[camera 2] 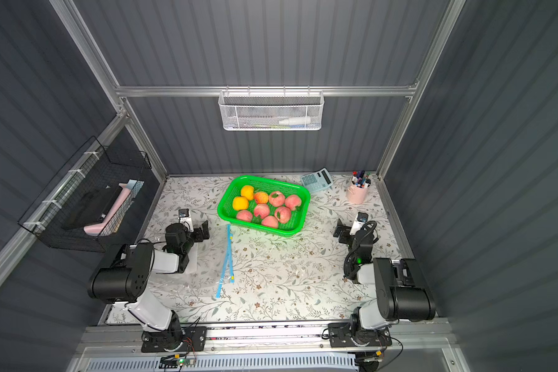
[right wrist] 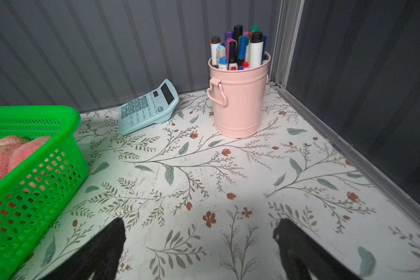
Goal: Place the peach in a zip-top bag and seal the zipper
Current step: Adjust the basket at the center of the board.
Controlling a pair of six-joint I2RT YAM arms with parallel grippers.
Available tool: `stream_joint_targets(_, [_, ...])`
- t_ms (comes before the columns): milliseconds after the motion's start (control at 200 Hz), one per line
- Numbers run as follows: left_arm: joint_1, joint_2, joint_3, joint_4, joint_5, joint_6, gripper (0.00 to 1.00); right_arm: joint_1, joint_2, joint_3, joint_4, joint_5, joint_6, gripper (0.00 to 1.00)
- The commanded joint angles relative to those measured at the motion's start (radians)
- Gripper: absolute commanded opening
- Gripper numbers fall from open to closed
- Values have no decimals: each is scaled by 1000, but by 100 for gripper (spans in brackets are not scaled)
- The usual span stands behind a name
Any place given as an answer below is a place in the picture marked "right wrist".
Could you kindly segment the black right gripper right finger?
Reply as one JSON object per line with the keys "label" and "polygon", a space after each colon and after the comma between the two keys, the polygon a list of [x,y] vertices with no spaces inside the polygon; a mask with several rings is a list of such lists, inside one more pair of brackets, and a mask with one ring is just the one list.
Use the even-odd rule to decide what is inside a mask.
{"label": "black right gripper right finger", "polygon": [[279,246],[281,264],[290,280],[358,280],[359,276],[342,265],[290,219],[281,219],[273,238]]}

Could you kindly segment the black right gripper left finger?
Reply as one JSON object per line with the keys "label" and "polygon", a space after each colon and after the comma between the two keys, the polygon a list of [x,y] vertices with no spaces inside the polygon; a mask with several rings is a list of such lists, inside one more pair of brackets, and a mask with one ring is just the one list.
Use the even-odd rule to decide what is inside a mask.
{"label": "black right gripper left finger", "polygon": [[113,280],[126,241],[122,218],[116,218],[67,261],[44,276],[45,280]]}

